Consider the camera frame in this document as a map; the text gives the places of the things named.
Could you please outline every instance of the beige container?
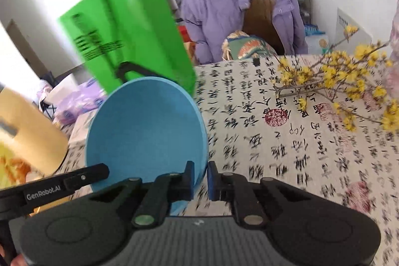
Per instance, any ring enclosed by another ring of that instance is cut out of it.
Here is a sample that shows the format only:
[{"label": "beige container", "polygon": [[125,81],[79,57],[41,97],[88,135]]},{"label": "beige container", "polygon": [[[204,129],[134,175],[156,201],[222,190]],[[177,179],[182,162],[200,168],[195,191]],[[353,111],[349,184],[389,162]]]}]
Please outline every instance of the beige container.
[{"label": "beige container", "polygon": [[46,176],[61,165],[68,139],[37,107],[0,84],[0,142]]}]

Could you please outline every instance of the purple puffer jacket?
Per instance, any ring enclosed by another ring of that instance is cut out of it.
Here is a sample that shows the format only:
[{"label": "purple puffer jacket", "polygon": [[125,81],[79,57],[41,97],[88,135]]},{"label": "purple puffer jacket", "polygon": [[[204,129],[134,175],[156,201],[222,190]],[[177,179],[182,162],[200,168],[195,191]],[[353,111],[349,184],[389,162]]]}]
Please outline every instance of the purple puffer jacket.
[{"label": "purple puffer jacket", "polygon": [[[242,29],[244,10],[249,8],[249,2],[183,0],[182,18],[191,40],[197,43],[196,57],[201,64],[222,60],[222,43],[230,33]],[[298,0],[276,0],[273,25],[286,54],[308,53]]]}]

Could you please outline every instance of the chair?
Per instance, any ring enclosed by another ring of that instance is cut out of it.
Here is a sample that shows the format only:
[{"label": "chair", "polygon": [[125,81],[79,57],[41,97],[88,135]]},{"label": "chair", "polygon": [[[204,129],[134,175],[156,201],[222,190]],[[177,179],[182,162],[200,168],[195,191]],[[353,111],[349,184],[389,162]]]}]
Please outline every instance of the chair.
[{"label": "chair", "polygon": [[251,6],[244,13],[243,31],[254,34],[270,44],[279,55],[284,54],[284,46],[272,23],[276,0],[251,0]]}]

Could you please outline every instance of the green paper bag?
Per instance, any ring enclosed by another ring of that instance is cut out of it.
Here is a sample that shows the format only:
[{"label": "green paper bag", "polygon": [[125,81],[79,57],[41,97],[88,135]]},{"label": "green paper bag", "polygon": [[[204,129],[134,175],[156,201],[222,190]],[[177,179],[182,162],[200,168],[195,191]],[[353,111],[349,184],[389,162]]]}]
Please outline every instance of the green paper bag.
[{"label": "green paper bag", "polygon": [[195,72],[166,0],[82,0],[60,22],[107,93],[160,76],[193,94]]}]

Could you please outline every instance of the red seal stamp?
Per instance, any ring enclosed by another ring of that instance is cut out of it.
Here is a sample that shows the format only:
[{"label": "red seal stamp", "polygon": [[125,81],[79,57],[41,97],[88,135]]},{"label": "red seal stamp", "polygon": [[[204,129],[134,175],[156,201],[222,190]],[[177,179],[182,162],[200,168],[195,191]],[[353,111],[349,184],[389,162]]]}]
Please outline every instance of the red seal stamp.
[{"label": "red seal stamp", "polygon": [[282,126],[288,120],[288,113],[284,109],[274,108],[267,111],[264,118],[270,126]]}]

